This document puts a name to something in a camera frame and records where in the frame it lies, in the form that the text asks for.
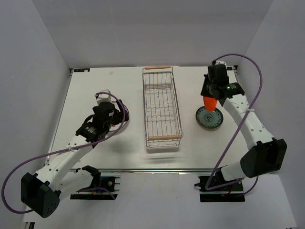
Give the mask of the orange plastic plate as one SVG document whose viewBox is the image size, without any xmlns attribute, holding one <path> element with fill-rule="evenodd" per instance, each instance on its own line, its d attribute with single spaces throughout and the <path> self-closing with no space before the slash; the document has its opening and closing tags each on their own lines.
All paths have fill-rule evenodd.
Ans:
<svg viewBox="0 0 305 229">
<path fill-rule="evenodd" d="M 217 100 L 211 97 L 203 97 L 203 103 L 207 111 L 214 111 L 217 106 Z"/>
</svg>

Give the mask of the blue patterned plate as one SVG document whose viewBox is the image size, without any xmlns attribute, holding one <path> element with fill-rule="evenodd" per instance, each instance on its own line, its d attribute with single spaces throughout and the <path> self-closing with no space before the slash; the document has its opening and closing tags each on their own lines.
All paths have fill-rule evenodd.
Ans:
<svg viewBox="0 0 305 229">
<path fill-rule="evenodd" d="M 217 108 L 215 108 L 214 111 L 210 112 L 210 111 L 206 110 L 205 106 L 202 106 L 196 111 L 195 119 L 196 120 L 206 120 L 208 122 L 216 121 L 216 120 L 224 121 L 224 116 L 223 116 L 222 112 Z"/>
</svg>

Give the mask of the yellow patterned plate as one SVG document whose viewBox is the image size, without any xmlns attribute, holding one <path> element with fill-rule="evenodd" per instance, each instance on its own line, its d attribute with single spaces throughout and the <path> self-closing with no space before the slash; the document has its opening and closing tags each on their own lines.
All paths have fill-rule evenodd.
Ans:
<svg viewBox="0 0 305 229">
<path fill-rule="evenodd" d="M 203 129 L 207 130 L 207 131 L 216 131 L 218 130 L 222 124 L 223 124 L 223 121 L 220 120 L 220 121 L 206 121 L 206 120 L 197 120 L 196 121 L 197 124 L 202 127 Z"/>
</svg>

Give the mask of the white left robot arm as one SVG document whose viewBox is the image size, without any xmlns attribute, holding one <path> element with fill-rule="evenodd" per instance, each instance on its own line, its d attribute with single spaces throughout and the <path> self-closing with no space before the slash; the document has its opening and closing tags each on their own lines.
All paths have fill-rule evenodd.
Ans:
<svg viewBox="0 0 305 229">
<path fill-rule="evenodd" d="M 21 179 L 21 201 L 42 218 L 49 217 L 61 200 L 79 190 L 95 191 L 101 185 L 101 173 L 92 166 L 83 166 L 68 176 L 80 159 L 106 138 L 110 128 L 128 120 L 126 107 L 121 100 L 100 102 L 93 107 L 75 136 L 67 152 L 58 154 L 33 175 L 26 173 Z"/>
</svg>

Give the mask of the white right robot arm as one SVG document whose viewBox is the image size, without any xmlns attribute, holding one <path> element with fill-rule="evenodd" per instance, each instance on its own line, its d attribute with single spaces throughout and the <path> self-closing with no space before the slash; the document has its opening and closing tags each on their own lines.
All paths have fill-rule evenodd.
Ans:
<svg viewBox="0 0 305 229">
<path fill-rule="evenodd" d="M 206 190 L 227 190 L 244 178 L 258 177 L 281 168 L 287 150 L 285 140 L 276 139 L 267 131 L 240 84 L 229 82 L 225 64 L 213 61 L 208 66 L 201 95 L 217 100 L 237 124 L 237 130 L 207 180 Z M 237 162 L 220 167 L 238 133 L 243 135 L 248 151 Z"/>
</svg>

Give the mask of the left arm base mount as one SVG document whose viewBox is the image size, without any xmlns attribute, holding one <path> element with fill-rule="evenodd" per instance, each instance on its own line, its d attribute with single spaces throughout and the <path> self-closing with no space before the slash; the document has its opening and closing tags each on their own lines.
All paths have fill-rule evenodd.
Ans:
<svg viewBox="0 0 305 229">
<path fill-rule="evenodd" d="M 119 194 L 121 176 L 102 174 L 99 186 L 91 185 L 70 195 L 71 200 L 115 200 Z"/>
</svg>

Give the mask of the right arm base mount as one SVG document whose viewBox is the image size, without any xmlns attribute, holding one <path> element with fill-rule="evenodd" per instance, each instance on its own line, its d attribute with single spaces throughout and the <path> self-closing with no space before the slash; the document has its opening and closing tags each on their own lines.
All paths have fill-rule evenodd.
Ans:
<svg viewBox="0 0 305 229">
<path fill-rule="evenodd" d="M 199 190 L 201 203 L 245 202 L 244 187 L 241 181 L 233 185 L 207 190 L 205 185 L 208 178 L 208 176 L 200 176 L 198 182 L 194 184 L 194 188 Z"/>
</svg>

